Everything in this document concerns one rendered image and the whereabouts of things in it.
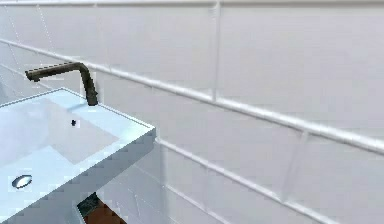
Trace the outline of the pale blue bathroom sink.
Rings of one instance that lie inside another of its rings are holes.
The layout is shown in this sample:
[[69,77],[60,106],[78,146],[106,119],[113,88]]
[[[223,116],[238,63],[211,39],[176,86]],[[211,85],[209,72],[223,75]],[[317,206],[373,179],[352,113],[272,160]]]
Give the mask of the pale blue bathroom sink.
[[155,138],[154,126],[65,88],[0,105],[0,224],[85,224],[78,204]]

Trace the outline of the dark bronze sink faucet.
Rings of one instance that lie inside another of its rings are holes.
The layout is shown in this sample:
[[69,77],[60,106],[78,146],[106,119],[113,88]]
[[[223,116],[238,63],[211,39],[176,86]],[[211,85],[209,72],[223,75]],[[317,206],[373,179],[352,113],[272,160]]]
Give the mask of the dark bronze sink faucet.
[[50,77],[67,72],[78,71],[81,76],[85,97],[89,106],[98,104],[97,91],[89,69],[81,62],[66,62],[42,68],[27,70],[26,77],[30,81],[39,82],[41,78]]

